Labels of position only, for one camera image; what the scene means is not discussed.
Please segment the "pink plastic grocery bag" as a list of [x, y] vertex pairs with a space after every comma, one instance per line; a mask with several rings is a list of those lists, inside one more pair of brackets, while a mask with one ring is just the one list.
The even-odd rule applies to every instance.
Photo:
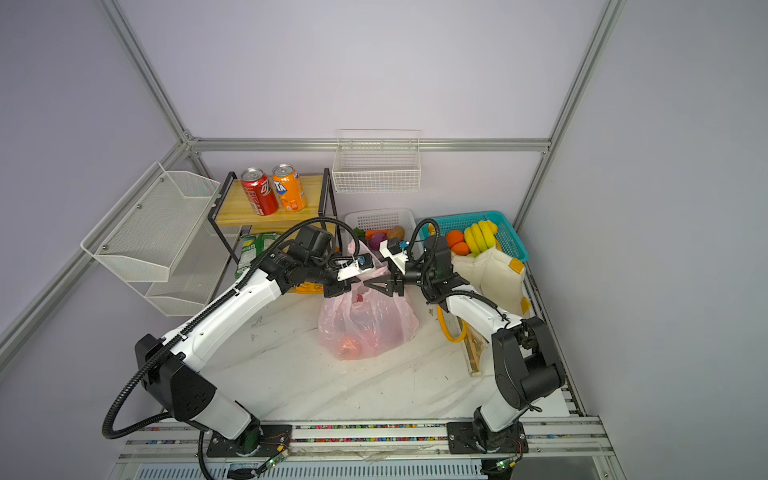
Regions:
[[318, 340], [339, 360], [373, 358], [411, 340], [420, 322], [406, 297], [355, 283], [322, 302]]

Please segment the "white canvas tote bag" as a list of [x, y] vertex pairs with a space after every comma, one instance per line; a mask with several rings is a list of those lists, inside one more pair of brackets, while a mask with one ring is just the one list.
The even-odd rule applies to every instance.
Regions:
[[[453, 269], [468, 280], [483, 296], [495, 302], [504, 310], [530, 318], [534, 314], [532, 303], [525, 295], [525, 265], [516, 258], [496, 248], [487, 250], [477, 257], [451, 254]], [[464, 320], [436, 307], [437, 319], [446, 339], [464, 348], [468, 371], [471, 376], [490, 374], [491, 360], [484, 353], [489, 342]]]

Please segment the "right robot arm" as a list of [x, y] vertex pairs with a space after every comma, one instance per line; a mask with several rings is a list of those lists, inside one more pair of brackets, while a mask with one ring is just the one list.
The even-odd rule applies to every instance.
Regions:
[[413, 254], [415, 240], [380, 244], [378, 251], [387, 262], [388, 273], [364, 284], [388, 296], [402, 295], [407, 285], [415, 285], [427, 304], [464, 321], [489, 342], [495, 390], [475, 410], [470, 423], [448, 425], [448, 433], [454, 436], [462, 427], [470, 430], [470, 442], [450, 450], [525, 453], [528, 447], [521, 417], [537, 410], [537, 401], [559, 390], [566, 381], [551, 330], [541, 318], [510, 312], [499, 296], [488, 297], [479, 290], [458, 270], [458, 256], [438, 231], [437, 222], [426, 219], [422, 223], [436, 229], [423, 239], [422, 253]]

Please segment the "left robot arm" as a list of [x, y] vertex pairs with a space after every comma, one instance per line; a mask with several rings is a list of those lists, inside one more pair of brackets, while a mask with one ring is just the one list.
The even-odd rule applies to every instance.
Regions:
[[[309, 282], [323, 286], [328, 296], [340, 295], [372, 269], [372, 257], [362, 251], [358, 239], [349, 255], [333, 251], [333, 236], [322, 229], [323, 222], [312, 218], [290, 227], [202, 311], [161, 338], [146, 335], [138, 341], [138, 370], [109, 407], [101, 427], [103, 437], [122, 438], [169, 418], [239, 443], [257, 436], [259, 420], [201, 371], [242, 325], [291, 289]], [[164, 411], [118, 428], [117, 416], [137, 386], [149, 392]]]

